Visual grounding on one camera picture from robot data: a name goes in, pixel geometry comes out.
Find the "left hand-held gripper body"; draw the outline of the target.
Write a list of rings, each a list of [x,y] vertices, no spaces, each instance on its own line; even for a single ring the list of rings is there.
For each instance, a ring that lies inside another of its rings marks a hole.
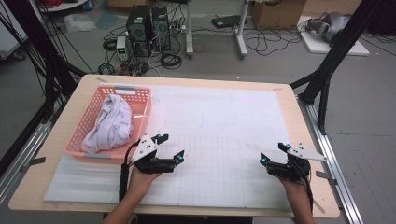
[[[130,146],[134,148],[131,164],[144,174],[172,173],[175,165],[165,164],[164,159],[156,157],[158,145],[156,145],[147,134],[138,139]]]

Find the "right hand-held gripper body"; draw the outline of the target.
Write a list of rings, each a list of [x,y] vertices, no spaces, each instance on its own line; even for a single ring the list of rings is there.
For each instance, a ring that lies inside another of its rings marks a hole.
[[[285,163],[270,160],[269,164],[266,166],[266,170],[269,175],[285,178],[290,181],[298,181],[309,175],[311,169],[309,160],[328,160],[325,156],[316,152],[314,149],[309,149],[302,144],[299,144],[296,147],[291,146],[291,149],[289,149],[286,154],[287,161]]]

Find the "pink plastic basket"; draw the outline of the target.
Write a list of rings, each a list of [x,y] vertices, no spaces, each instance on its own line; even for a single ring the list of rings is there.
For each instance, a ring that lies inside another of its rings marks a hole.
[[[97,153],[87,153],[81,149],[83,139],[94,128],[95,120],[99,115],[102,103],[109,94],[121,96],[132,109],[132,134],[128,143],[110,150],[101,150]],[[146,132],[151,109],[150,88],[125,85],[99,85],[87,103],[84,113],[71,134],[64,153],[73,156],[82,162],[122,164],[129,146],[136,142]]]

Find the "lilac printed cloth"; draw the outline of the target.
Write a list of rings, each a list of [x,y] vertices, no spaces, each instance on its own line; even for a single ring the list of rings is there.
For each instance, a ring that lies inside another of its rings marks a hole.
[[[111,150],[126,144],[134,129],[132,109],[117,94],[108,94],[96,118],[94,127],[81,143],[81,149],[88,153]]]

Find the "person's right hand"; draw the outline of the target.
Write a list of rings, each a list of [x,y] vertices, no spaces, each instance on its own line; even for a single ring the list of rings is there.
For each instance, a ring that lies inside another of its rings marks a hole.
[[[289,200],[309,199],[307,189],[304,184],[301,184],[300,182],[292,182],[284,178],[280,178],[279,181],[285,188],[286,195]]]

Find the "white grid mat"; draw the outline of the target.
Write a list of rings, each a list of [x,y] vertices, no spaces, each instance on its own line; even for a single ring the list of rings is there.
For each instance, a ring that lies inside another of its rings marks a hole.
[[[144,205],[286,209],[284,189],[260,164],[284,162],[289,142],[276,91],[151,85],[146,132],[168,134],[161,158],[184,150],[184,162],[157,179]],[[121,164],[63,154],[47,202],[116,203]]]

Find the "white floor board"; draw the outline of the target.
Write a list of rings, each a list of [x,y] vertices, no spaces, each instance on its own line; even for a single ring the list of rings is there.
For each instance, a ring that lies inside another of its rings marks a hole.
[[[310,53],[327,54],[331,49],[330,44],[315,32],[305,30],[305,26],[309,19],[309,16],[301,16],[298,21],[298,31],[300,32],[304,45]],[[367,57],[370,55],[370,52],[360,41],[357,41],[347,55]]]

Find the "white stand leg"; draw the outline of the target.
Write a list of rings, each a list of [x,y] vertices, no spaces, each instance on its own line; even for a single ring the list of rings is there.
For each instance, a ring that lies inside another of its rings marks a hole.
[[[243,0],[243,5],[240,14],[240,22],[238,28],[235,30],[235,39],[240,51],[240,59],[244,59],[248,55],[248,50],[243,37],[243,31],[245,26],[245,20],[248,14],[248,0]]]
[[[186,0],[187,8],[187,25],[186,25],[186,54],[189,59],[193,56],[193,40],[192,40],[192,27],[191,27],[191,0]]]

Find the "large black computer tower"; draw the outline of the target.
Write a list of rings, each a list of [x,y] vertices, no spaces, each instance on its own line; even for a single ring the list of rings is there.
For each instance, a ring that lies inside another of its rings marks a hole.
[[[126,22],[134,55],[149,56],[149,7],[132,6]]]

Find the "blue-grey sheet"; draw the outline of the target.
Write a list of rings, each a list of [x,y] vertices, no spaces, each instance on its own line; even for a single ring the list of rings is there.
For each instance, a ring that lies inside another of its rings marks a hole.
[[[119,18],[115,14],[106,10],[99,17],[96,23],[96,28],[98,30],[108,30],[110,27],[114,26],[118,20]]]

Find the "brown cardboard box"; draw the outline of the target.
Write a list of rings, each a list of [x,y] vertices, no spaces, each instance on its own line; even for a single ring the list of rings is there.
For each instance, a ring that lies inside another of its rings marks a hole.
[[[306,0],[273,0],[256,2],[251,20],[258,30],[294,29],[297,26]]]

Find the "flat black device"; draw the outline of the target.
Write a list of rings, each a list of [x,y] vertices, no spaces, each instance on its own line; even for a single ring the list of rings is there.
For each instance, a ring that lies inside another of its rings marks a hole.
[[[218,28],[228,28],[228,27],[235,27],[240,24],[241,17],[238,15],[233,16],[226,16],[221,18],[215,18],[212,20],[212,24]]]

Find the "white cabinet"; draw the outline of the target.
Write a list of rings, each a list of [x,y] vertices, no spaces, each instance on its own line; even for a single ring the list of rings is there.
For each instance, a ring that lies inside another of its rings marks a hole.
[[[7,59],[19,46],[20,43],[8,30],[7,25],[13,28],[22,40],[27,39],[26,33],[8,9],[3,0],[0,0],[0,60]]]

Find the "aluminium rail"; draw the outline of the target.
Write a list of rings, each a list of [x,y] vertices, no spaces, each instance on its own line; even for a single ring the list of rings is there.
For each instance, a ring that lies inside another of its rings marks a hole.
[[[335,193],[335,200],[342,217],[348,224],[364,224],[361,213],[347,185],[339,162],[333,152],[327,134],[323,134],[317,125],[318,112],[313,105],[306,105],[298,100],[308,129],[311,131],[316,149],[328,160],[323,163],[326,178]]]
[[[51,124],[39,123],[32,131],[16,141],[18,152],[0,176],[0,205],[9,197],[10,192],[32,165],[45,161],[44,158],[37,159],[36,155],[50,130]]]

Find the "black metal frame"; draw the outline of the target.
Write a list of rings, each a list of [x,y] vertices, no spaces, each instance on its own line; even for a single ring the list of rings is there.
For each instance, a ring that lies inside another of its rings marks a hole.
[[[298,95],[298,99],[306,105],[313,105],[316,97],[320,95],[317,125],[322,134],[326,134],[325,120],[332,75],[387,1],[361,0],[346,28],[341,32],[339,39],[333,44],[318,69],[290,84],[293,89],[307,85]]]
[[[87,75],[87,72],[71,64],[55,48],[29,0],[0,0],[0,7],[3,6],[7,6],[30,41],[30,44],[23,41],[10,19],[6,19],[0,13],[0,22],[27,53],[36,73],[45,79],[43,89],[45,102],[0,160],[0,177],[5,175],[8,167],[16,159],[22,145],[27,141],[28,134],[33,132],[40,121],[48,121],[55,114],[56,100],[61,96],[65,98],[71,96],[78,84],[75,77]]]

